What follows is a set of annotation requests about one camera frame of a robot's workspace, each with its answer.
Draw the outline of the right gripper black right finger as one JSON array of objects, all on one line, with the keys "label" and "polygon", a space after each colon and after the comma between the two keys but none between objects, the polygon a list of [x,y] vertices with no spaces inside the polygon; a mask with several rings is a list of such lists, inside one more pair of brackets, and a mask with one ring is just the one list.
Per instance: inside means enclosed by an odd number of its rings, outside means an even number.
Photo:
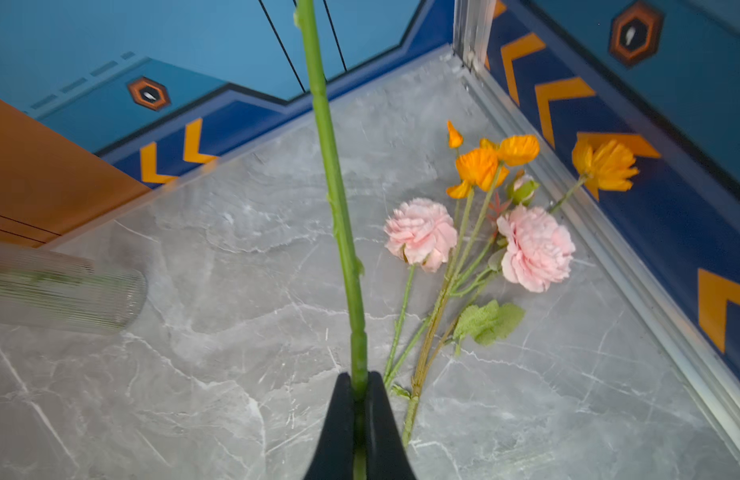
[{"label": "right gripper black right finger", "polygon": [[416,480],[379,372],[369,373],[364,405],[367,478]]}]

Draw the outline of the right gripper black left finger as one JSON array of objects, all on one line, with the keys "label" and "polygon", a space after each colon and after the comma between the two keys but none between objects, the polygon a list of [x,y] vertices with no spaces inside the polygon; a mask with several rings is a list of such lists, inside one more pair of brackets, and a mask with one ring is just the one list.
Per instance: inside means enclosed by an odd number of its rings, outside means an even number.
[{"label": "right gripper black left finger", "polygon": [[335,383],[317,447],[305,480],[351,480],[354,466],[356,404],[348,373]]}]

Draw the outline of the pink peony flower stem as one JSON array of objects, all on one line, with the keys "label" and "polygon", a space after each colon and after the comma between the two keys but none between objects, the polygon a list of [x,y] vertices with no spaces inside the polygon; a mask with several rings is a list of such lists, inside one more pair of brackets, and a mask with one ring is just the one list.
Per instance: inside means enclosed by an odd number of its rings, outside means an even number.
[{"label": "pink peony flower stem", "polygon": [[[479,289],[498,277],[531,293],[544,293],[570,277],[577,247],[552,213],[532,204],[539,186],[524,171],[510,182],[499,183],[485,219],[494,228],[487,250],[453,276],[452,297],[476,297]],[[425,198],[405,202],[387,220],[384,231],[387,250],[408,265],[410,278],[417,271],[435,273],[456,264],[461,238],[441,203]],[[506,339],[524,316],[522,308],[510,303],[471,303],[457,316],[444,341],[460,345],[470,338],[489,346]]]}]

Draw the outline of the orange gerbera with leaf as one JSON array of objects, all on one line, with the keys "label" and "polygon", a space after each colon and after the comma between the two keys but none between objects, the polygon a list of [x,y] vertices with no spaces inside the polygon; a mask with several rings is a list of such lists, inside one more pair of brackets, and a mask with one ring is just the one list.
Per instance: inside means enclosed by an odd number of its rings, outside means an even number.
[{"label": "orange gerbera with leaf", "polygon": [[314,5],[311,1],[296,3],[295,22],[302,33],[312,95],[313,111],[328,188],[328,202],[333,218],[333,236],[336,240],[344,278],[350,325],[351,370],[339,379],[351,385],[351,422],[347,425],[352,437],[346,441],[349,448],[349,477],[367,479],[367,452],[365,446],[365,397],[368,386],[368,351],[365,331],[365,312],[360,285],[360,261],[356,255],[349,208],[346,200],[337,143],[327,94],[322,54]]}]

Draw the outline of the clear glass vase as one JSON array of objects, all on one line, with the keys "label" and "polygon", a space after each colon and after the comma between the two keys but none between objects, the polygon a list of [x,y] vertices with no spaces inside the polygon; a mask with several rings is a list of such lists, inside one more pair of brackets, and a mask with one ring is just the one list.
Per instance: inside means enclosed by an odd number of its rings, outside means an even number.
[{"label": "clear glass vase", "polygon": [[141,313],[138,270],[0,243],[0,324],[115,334]]}]

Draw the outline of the orange flower stem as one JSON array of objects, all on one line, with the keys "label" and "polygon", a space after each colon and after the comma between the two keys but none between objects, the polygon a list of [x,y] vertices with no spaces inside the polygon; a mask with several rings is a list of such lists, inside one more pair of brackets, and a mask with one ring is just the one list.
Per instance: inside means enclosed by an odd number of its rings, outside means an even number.
[{"label": "orange flower stem", "polygon": [[[476,297],[454,298],[451,295],[452,278],[463,270],[465,264],[487,250],[494,228],[485,219],[499,183],[512,181],[539,154],[540,141],[534,135],[511,136],[500,143],[482,139],[478,148],[457,154],[455,166],[459,182],[447,190],[448,197],[457,202],[455,211],[448,211],[461,238],[454,255],[456,264],[439,269],[445,272],[445,276],[431,313],[405,348],[397,342],[392,344],[383,375],[386,388],[408,401],[401,433],[404,444],[412,438],[424,385],[435,359],[447,345],[456,349],[461,347],[462,343],[445,343],[445,334],[454,328],[457,316],[466,306],[471,303],[484,306],[492,301],[479,304],[478,299],[491,282],[504,279],[498,277],[490,281],[479,289]],[[578,174],[574,185],[551,205],[537,206],[533,200],[534,206],[543,207],[555,216],[577,191],[586,189],[593,196],[603,191],[626,192],[633,187],[639,173],[635,152],[616,138],[597,140],[591,134],[583,135],[573,148],[572,160]]]}]

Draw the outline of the aluminium corner post right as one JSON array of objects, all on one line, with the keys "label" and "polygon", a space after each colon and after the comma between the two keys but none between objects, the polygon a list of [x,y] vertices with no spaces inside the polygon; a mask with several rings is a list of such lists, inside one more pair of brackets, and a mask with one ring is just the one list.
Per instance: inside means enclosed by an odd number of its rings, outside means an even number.
[{"label": "aluminium corner post right", "polygon": [[484,67],[496,0],[456,0],[453,51],[470,72]]}]

